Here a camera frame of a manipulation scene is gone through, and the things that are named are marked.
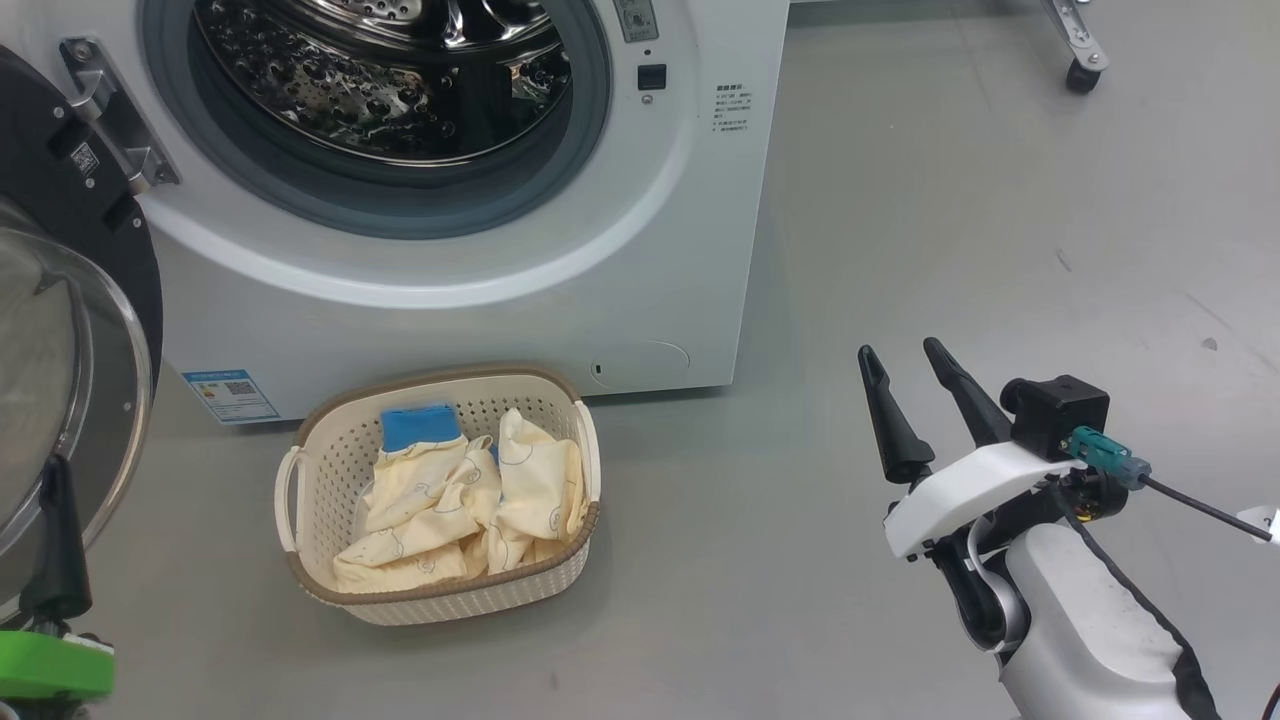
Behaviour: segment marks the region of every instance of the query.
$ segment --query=washing machine door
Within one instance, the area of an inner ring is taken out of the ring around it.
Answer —
[[[68,459],[88,544],[137,464],[160,369],[150,232],[92,105],[0,45],[0,620],[35,568],[45,460]]]

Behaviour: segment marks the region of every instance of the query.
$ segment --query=metal chair leg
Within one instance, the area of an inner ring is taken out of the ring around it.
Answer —
[[[1078,1],[1083,4],[1088,0],[1042,1],[1044,12],[1048,13],[1053,20],[1053,27],[1057,28],[1057,33],[1062,36],[1062,40],[1071,47],[1071,53],[1075,54],[1075,60],[1071,61],[1071,68],[1066,72],[1066,88],[1071,92],[1087,95],[1098,85],[1102,70],[1107,69],[1111,64],[1106,53],[1102,51],[1102,47],[1093,38],[1093,33],[1089,32],[1089,28],[1084,27],[1084,18],[1080,17],[1080,10],[1075,6]]]

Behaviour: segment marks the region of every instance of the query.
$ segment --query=clothing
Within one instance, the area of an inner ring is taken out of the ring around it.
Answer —
[[[412,589],[563,551],[588,506],[577,445],[554,439],[517,410],[502,418],[499,438],[500,470],[489,436],[379,452],[357,514],[364,537],[333,561],[337,589]]]

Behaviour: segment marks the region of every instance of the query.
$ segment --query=barcode label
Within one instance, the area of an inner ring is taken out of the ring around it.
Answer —
[[[220,423],[260,423],[280,418],[262,395],[262,389],[244,370],[211,370],[182,375]]]
[[[93,155],[93,149],[88,146],[87,142],[82,142],[79,147],[72,152],[72,161],[79,168],[81,177],[90,177],[93,170],[97,169],[97,155]]]

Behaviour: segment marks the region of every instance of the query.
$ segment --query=black cable sleeve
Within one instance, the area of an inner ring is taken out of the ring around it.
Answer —
[[[1183,648],[1183,652],[1178,656],[1178,661],[1174,662],[1174,687],[1178,694],[1178,703],[1187,712],[1187,716],[1192,720],[1222,720],[1222,716],[1217,714],[1217,706],[1213,705],[1213,693],[1210,692],[1208,683],[1204,682],[1204,674],[1201,671],[1199,660],[1196,659],[1196,651],[1192,650],[1187,638],[1178,632],[1178,628],[1169,621],[1169,618],[1165,618],[1165,614],[1138,589],[1138,585],[1133,584],[1133,580],[1120,570],[1115,561],[1111,560],[1111,556],[1093,539],[1084,523],[1075,516],[1075,509],[1071,507],[1066,496],[1062,495],[1061,484],[1050,483],[1048,492],[1053,493],[1053,501],[1057,502],[1066,521],[1080,536],[1089,552],[1106,565],[1107,571],[1120,583],[1120,587],[1133,593],[1133,598],[1138,601],[1138,605],[1149,612],[1156,619],[1156,624],[1172,635],[1174,642]]]
[[[1160,495],[1171,497],[1193,510],[1199,510],[1201,512],[1208,515],[1210,518],[1213,518],[1215,520],[1221,520],[1238,530],[1249,533],[1251,536],[1261,539],[1262,542],[1271,542],[1271,533],[1263,530],[1262,528],[1251,525],[1234,515],[1228,515],[1226,512],[1222,512],[1221,510],[1213,507],[1212,505],[1206,505],[1196,500],[1194,497],[1183,495],[1164,483],[1156,482],[1156,478],[1152,478],[1151,475],[1142,475],[1138,479],[1142,482],[1142,484],[1149,487],[1151,489],[1158,492]]]

